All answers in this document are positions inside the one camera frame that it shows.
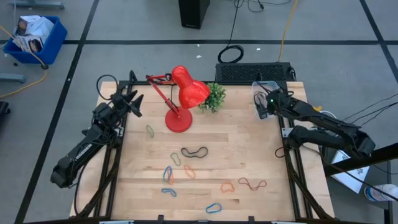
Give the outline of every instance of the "wooden table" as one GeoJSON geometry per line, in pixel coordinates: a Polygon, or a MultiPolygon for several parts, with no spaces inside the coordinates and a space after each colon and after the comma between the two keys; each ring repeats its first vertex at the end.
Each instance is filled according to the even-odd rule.
{"type": "MultiPolygon", "coordinates": [[[[287,86],[294,91],[294,97],[307,100],[303,83],[289,82],[287,86]]],[[[170,97],[170,86],[159,88],[170,97]]],[[[277,118],[259,121],[254,116],[251,86],[224,88],[225,103],[219,112],[202,113],[198,108],[192,108],[192,127],[184,133],[173,133],[165,125],[169,108],[163,99],[151,86],[133,86],[133,90],[144,94],[143,115],[141,118],[132,113],[128,115],[112,219],[156,220],[158,215],[164,215],[165,220],[245,221],[248,216],[254,216],[256,221],[294,220],[285,159],[274,155],[274,151],[282,146],[277,118]],[[153,138],[146,131],[147,124],[155,132],[153,138]],[[208,148],[208,155],[202,159],[190,159],[180,153],[182,147],[196,151],[201,146],[208,148]],[[179,167],[170,158],[173,152],[181,159],[179,167]],[[186,175],[184,165],[193,168],[196,179],[186,175]],[[162,181],[167,166],[173,168],[173,185],[162,181]],[[266,180],[267,186],[251,191],[247,185],[238,184],[241,177],[249,179],[252,185],[266,180]],[[232,182],[235,191],[222,193],[223,182],[232,182]],[[164,187],[173,188],[177,197],[162,193],[164,187]],[[223,210],[207,214],[205,208],[215,202],[222,204],[223,210]]],[[[102,84],[104,97],[114,92],[114,83],[102,84]]],[[[173,88],[173,96],[179,105],[178,87],[173,88]]],[[[299,123],[311,126],[310,123],[296,122],[299,123]]],[[[334,216],[319,155],[304,148],[301,155],[309,191],[325,211],[334,216]]],[[[103,158],[104,149],[92,158],[83,173],[78,194],[79,210],[98,188],[103,158]]],[[[298,189],[304,217],[301,195],[298,189]]],[[[107,199],[108,193],[105,193],[101,214],[104,214],[107,199]]]]}

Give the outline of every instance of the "black computer tower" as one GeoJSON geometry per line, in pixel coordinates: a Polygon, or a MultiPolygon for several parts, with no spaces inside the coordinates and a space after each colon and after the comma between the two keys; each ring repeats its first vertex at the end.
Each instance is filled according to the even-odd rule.
{"type": "Polygon", "coordinates": [[[200,29],[210,0],[178,0],[181,25],[200,29]]]}

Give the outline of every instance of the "green rubber band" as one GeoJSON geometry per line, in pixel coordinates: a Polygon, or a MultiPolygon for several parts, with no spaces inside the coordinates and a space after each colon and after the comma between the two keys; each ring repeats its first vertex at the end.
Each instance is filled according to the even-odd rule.
{"type": "Polygon", "coordinates": [[[154,130],[149,125],[147,125],[147,132],[149,133],[149,136],[151,138],[153,138],[155,136],[154,130]]]}
{"type": "Polygon", "coordinates": [[[180,158],[179,158],[179,156],[178,156],[177,153],[175,153],[175,152],[171,153],[171,154],[170,154],[170,158],[172,158],[172,160],[173,160],[173,162],[174,162],[174,164],[175,164],[176,166],[180,166],[180,165],[181,165],[181,160],[180,160],[180,158]],[[179,164],[177,164],[177,162],[176,162],[175,159],[173,158],[173,155],[176,155],[176,156],[177,156],[177,159],[178,159],[178,163],[179,163],[179,164]]]}

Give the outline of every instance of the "orange rubber band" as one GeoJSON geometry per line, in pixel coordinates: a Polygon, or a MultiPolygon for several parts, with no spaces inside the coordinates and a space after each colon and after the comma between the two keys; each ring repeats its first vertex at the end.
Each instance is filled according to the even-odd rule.
{"type": "Polygon", "coordinates": [[[167,170],[167,179],[169,180],[169,184],[172,185],[174,183],[174,174],[170,176],[170,170],[167,170]]]}
{"type": "Polygon", "coordinates": [[[220,189],[221,189],[221,192],[223,192],[223,193],[225,193],[225,192],[234,192],[235,191],[234,185],[231,182],[225,182],[225,183],[221,184],[220,189]],[[223,190],[223,186],[226,185],[226,184],[229,184],[232,187],[232,189],[223,190]]]}
{"type": "Polygon", "coordinates": [[[193,171],[193,169],[192,169],[191,167],[185,165],[185,166],[184,166],[184,170],[185,170],[185,173],[186,173],[189,177],[191,177],[191,179],[195,179],[195,178],[197,177],[196,173],[193,171]],[[187,172],[187,170],[190,170],[190,171],[192,172],[193,176],[191,176],[191,175],[187,172]]]}
{"type": "Polygon", "coordinates": [[[251,187],[249,181],[248,181],[247,178],[245,178],[245,177],[240,178],[240,179],[238,180],[238,183],[240,183],[240,184],[246,184],[247,186],[249,186],[250,190],[253,190],[253,191],[254,191],[254,190],[258,190],[259,187],[265,187],[265,186],[267,186],[267,182],[266,182],[265,180],[262,180],[262,181],[259,182],[259,185],[257,185],[257,187],[251,187]]]}

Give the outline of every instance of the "green plant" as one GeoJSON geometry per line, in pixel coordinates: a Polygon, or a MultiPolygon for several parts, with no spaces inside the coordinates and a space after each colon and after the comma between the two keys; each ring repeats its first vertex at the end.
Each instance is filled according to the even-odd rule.
{"type": "Polygon", "coordinates": [[[201,109],[202,113],[207,109],[211,109],[212,113],[217,112],[217,109],[221,107],[221,104],[224,103],[225,98],[225,89],[222,85],[217,83],[209,83],[207,86],[210,88],[210,95],[208,98],[198,107],[201,109]]]}

